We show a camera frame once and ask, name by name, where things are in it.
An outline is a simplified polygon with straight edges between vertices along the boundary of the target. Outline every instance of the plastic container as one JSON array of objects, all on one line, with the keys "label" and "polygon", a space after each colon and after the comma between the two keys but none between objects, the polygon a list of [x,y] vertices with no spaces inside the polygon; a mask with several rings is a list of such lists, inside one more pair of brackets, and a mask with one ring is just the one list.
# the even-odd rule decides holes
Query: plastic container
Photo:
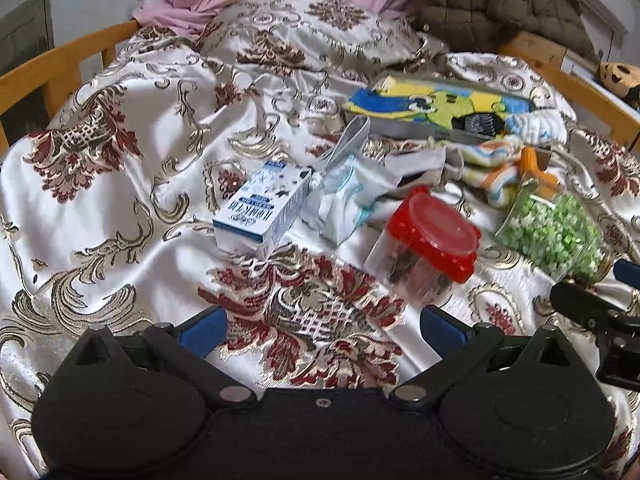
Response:
[{"label": "plastic container", "polygon": [[474,273],[480,231],[416,186],[386,224],[365,270],[416,306],[434,303]]},{"label": "plastic container", "polygon": [[610,253],[601,229],[575,196],[533,177],[523,180],[495,237],[556,281],[570,274],[596,282]]}]

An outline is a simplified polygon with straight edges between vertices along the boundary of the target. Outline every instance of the milk carton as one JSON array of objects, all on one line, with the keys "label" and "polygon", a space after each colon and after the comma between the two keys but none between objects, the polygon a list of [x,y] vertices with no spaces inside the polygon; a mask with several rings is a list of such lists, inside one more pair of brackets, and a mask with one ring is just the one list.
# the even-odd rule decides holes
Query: milk carton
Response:
[{"label": "milk carton", "polygon": [[213,218],[218,247],[266,260],[309,192],[310,168],[267,162]]}]

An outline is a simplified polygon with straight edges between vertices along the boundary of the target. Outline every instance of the jacket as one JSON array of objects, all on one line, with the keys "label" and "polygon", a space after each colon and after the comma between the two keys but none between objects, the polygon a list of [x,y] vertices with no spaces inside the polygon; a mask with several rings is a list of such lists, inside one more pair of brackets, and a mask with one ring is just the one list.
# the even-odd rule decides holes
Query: jacket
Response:
[{"label": "jacket", "polygon": [[424,30],[454,51],[497,52],[520,30],[597,60],[578,0],[423,0]]}]

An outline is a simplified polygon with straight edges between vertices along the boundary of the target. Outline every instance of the metal screw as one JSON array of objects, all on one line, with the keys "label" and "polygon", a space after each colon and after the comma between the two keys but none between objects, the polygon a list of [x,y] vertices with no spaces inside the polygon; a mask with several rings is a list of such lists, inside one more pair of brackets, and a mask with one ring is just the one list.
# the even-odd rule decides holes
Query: metal screw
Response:
[{"label": "metal screw", "polygon": [[227,402],[245,402],[251,397],[251,393],[246,386],[226,386],[220,390],[220,397]]},{"label": "metal screw", "polygon": [[331,400],[321,397],[320,399],[316,399],[316,406],[318,408],[328,408],[331,406]]},{"label": "metal screw", "polygon": [[424,399],[427,396],[427,390],[421,386],[400,386],[396,390],[396,397],[398,399],[406,400],[407,402],[417,402]]}]

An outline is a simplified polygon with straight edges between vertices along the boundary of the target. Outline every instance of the bed rail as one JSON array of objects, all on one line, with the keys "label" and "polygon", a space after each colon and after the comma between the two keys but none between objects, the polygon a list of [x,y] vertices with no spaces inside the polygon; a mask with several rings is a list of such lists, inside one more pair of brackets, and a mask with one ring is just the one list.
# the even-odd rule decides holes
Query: bed rail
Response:
[{"label": "bed rail", "polygon": [[[634,148],[640,138],[640,114],[594,81],[598,69],[595,63],[528,32],[521,32],[504,44],[500,54],[528,62],[570,102],[578,103],[607,124],[611,139],[629,150]],[[590,79],[578,76],[578,72],[589,74]]]},{"label": "bed rail", "polygon": [[[51,119],[69,96],[81,85],[81,61],[102,54],[102,65],[107,67],[116,57],[116,44],[128,40],[138,23],[121,23],[83,36],[41,54],[0,76],[0,115],[31,92],[42,88],[47,115]],[[0,155],[9,148],[0,119]]]}]

